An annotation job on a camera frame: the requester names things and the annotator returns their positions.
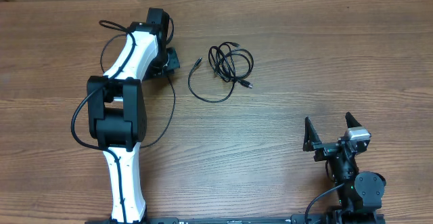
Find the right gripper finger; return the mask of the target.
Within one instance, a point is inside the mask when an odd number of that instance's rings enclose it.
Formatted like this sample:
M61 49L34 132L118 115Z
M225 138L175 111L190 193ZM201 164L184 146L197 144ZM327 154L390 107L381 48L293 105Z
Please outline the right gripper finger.
M305 133L304 133L304 143L303 150L305 152L314 151L315 147L321 144L321 140L310 120L310 117L307 116L304 120L305 124Z
M345 114L345 119L348 128L361 127L361 124L355 119L355 117L350 112L347 112Z

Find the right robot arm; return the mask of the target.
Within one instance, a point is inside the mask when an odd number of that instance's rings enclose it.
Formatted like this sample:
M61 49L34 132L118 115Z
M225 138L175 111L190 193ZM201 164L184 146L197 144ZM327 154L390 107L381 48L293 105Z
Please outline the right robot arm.
M384 223L383 215L376 213L382 207L385 178L375 172L361 172L355 156L365 152L371 133L350 113L345 114L347 130L336 142L323 143L309 117L304 120L303 150L314 152L316 162L324 161L327 177L334 187L319 194L306 207L304 223ZM336 192L339 205L331 206L320 217L310 216L314 203Z

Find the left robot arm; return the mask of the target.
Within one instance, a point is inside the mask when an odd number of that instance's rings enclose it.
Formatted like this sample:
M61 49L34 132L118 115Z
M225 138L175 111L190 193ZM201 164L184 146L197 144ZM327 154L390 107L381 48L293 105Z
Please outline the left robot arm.
M180 67L174 48L172 18L163 9L151 8L145 22L130 26L102 20L126 38L123 50L110 69L87 81L89 133L97 140L110 174L112 212L108 223L148 223L141 191L139 152L147 130L142 84L170 77Z

